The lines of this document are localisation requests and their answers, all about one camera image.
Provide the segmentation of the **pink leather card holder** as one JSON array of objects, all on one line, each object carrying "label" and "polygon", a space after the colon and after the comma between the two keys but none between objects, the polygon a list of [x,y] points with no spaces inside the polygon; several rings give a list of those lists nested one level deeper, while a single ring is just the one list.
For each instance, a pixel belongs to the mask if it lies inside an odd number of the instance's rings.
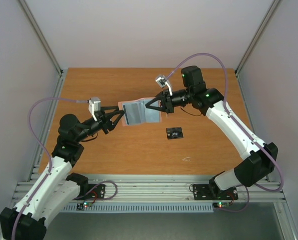
[{"label": "pink leather card holder", "polygon": [[120,110],[124,110],[125,114],[122,117],[122,125],[135,126],[144,123],[160,123],[162,121],[161,112],[148,109],[145,104],[151,101],[152,97],[140,98],[132,101],[118,102]]}]

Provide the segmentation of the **black VIP credit card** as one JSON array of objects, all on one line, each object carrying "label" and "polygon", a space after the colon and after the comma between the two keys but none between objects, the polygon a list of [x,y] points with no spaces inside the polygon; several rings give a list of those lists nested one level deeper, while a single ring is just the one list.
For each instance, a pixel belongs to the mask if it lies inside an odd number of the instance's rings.
[{"label": "black VIP credit card", "polygon": [[182,139],[183,138],[182,128],[181,127],[166,128],[166,135],[167,135],[167,139],[169,140]]}]

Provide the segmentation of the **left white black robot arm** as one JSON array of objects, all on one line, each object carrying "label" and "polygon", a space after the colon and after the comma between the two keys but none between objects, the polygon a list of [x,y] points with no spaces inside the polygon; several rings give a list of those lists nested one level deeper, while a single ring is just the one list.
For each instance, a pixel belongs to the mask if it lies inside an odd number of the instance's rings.
[{"label": "left white black robot arm", "polygon": [[107,106],[84,122],[73,114],[60,119],[59,136],[45,170],[13,208],[0,213],[3,239],[44,239],[51,222],[70,201],[89,195],[88,178],[71,172],[84,150],[82,142],[99,131],[108,134],[124,114],[118,106]]}]

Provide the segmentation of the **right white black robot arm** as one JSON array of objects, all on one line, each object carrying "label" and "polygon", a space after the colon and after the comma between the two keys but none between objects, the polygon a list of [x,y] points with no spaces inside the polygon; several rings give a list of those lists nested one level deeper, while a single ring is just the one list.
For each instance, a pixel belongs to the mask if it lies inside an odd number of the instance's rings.
[{"label": "right white black robot arm", "polygon": [[230,140],[242,162],[209,180],[209,192],[213,198],[221,198],[232,187],[251,187],[275,169],[278,148],[257,137],[224,102],[224,96],[215,88],[207,88],[201,69],[188,66],[181,70],[184,89],[173,91],[163,75],[155,82],[163,89],[145,106],[151,110],[173,113],[175,107],[191,104],[193,108],[211,120]]}]

